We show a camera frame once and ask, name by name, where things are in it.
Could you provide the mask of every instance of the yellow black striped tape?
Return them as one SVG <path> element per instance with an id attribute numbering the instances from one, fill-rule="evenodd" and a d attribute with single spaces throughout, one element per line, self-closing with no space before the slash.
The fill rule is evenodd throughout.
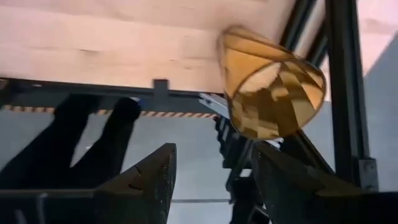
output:
<path id="1" fill-rule="evenodd" d="M 15 112 L 28 112 L 28 113 L 53 113 L 54 108 L 49 107 L 31 107 L 31 106 L 11 106 L 5 105 L 5 110 Z M 112 113 L 112 110 L 99 110 L 97 115 L 106 115 Z M 183 112 L 158 112 L 158 111 L 143 111 L 141 116 L 158 117 L 158 118 L 214 118 L 214 113 L 183 113 Z"/>

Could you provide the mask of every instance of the vertical metal post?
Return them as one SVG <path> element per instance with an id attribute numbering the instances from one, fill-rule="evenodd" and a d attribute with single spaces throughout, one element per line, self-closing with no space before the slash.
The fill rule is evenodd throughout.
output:
<path id="1" fill-rule="evenodd" d="M 376 161 L 369 158 L 357 14 L 356 0 L 326 0 L 336 174 L 375 189 Z"/>

